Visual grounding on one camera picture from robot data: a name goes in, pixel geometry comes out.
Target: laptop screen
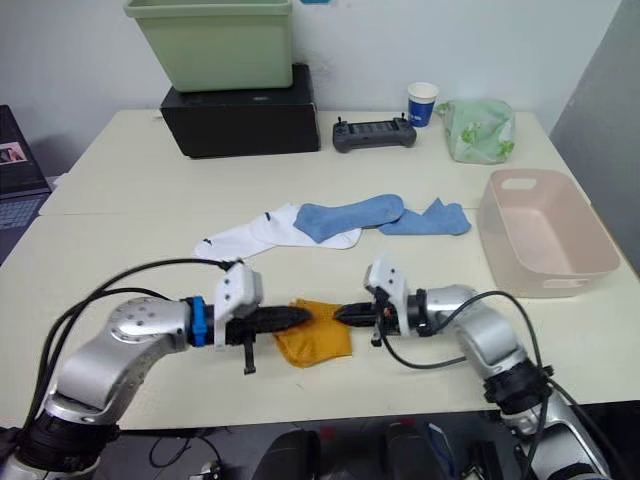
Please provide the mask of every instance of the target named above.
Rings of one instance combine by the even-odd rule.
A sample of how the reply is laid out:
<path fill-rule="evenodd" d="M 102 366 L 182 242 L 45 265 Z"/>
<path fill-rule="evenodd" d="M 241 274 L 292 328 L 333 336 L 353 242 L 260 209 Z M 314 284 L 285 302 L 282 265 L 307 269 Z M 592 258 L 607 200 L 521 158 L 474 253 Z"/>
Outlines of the laptop screen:
<path fill-rule="evenodd" d="M 47 181 L 11 110 L 7 105 L 0 105 L 0 198 L 41 189 L 48 189 Z"/>

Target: white table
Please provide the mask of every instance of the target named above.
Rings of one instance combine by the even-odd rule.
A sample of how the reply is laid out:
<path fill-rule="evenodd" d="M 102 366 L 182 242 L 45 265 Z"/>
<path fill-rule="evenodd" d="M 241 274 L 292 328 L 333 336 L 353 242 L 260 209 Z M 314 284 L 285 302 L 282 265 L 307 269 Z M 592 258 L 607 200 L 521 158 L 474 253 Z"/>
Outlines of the white table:
<path fill-rule="evenodd" d="M 340 114 L 351 122 L 394 115 Z M 436 197 L 476 208 L 496 169 L 548 168 L 571 175 L 531 113 L 516 115 L 516 148 L 509 161 L 491 167 L 454 162 L 437 115 L 418 130 L 413 148 L 338 153 L 331 143 L 337 115 L 318 115 L 320 152 L 192 160 L 180 153 L 157 112 L 125 110 L 78 160 L 40 214 L 233 211 L 239 222 L 285 202 L 343 205 L 381 193 L 398 194 L 416 210 Z"/>
<path fill-rule="evenodd" d="M 467 210 L 467 215 L 475 225 L 475 211 Z M 0 269 L 0 425 L 23 421 L 39 350 L 54 318 L 125 268 L 188 255 L 199 239 L 211 233 L 214 222 L 215 227 L 228 228 L 238 223 L 238 214 L 223 210 L 215 216 L 170 212 L 37 219 Z M 265 305 L 296 297 L 346 303 L 370 299 L 362 278 L 382 251 L 391 253 L 412 288 L 451 283 L 478 290 L 495 287 L 475 228 L 460 237 L 388 237 L 366 231 L 351 250 L 282 247 L 250 259 L 249 264 L 263 274 Z M 165 267 L 139 274 L 127 284 L 172 298 L 202 294 L 211 301 L 219 276 L 215 268 Z M 544 361 L 555 366 L 558 381 L 580 402 L 640 398 L 640 383 L 634 381 L 640 351 L 639 296 L 638 282 L 622 262 L 588 294 L 523 301 L 540 337 Z M 500 300 L 491 302 L 512 318 L 530 347 L 513 308 Z M 102 328 L 116 303 L 105 299 L 89 309 L 65 355 Z M 243 375 L 240 347 L 223 353 L 194 348 L 164 358 L 151 370 L 121 425 L 179 428 L 490 408 L 482 397 L 482 382 L 468 365 L 408 370 L 384 349 L 371 347 L 370 334 L 369 329 L 352 332 L 352 357 L 305 370 L 287 364 L 273 340 L 264 335 L 256 344 L 254 375 Z M 459 354 L 449 336 L 392 340 L 415 361 Z"/>

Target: green plastic bag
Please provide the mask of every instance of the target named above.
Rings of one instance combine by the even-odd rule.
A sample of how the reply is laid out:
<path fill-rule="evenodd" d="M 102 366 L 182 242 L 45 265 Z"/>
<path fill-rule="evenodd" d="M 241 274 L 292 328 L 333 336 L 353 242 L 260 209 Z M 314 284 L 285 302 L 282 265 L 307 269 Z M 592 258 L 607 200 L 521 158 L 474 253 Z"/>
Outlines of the green plastic bag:
<path fill-rule="evenodd" d="M 501 100 L 450 100 L 436 107 L 442 116 L 454 160 L 491 165 L 507 160 L 513 150 L 516 119 Z"/>

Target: blue paper cup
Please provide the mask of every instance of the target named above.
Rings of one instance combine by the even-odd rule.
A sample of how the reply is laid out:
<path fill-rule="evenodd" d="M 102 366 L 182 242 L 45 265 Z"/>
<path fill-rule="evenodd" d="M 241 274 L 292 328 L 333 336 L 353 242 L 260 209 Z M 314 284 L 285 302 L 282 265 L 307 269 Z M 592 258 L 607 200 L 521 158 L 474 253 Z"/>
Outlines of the blue paper cup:
<path fill-rule="evenodd" d="M 409 123 L 411 125 L 426 127 L 429 124 L 438 92 L 438 87 L 431 83 L 416 82 L 409 85 Z"/>

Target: yellow cloth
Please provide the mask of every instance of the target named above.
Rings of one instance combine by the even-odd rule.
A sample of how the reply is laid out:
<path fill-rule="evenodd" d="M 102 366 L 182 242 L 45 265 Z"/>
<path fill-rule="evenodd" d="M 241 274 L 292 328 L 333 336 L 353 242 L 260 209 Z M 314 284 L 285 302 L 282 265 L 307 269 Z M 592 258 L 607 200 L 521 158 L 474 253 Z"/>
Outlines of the yellow cloth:
<path fill-rule="evenodd" d="M 310 367 L 336 357 L 351 355 L 349 327 L 334 320 L 340 305 L 298 299 L 290 304 L 311 312 L 311 318 L 283 332 L 274 333 L 284 358 L 300 368 Z"/>

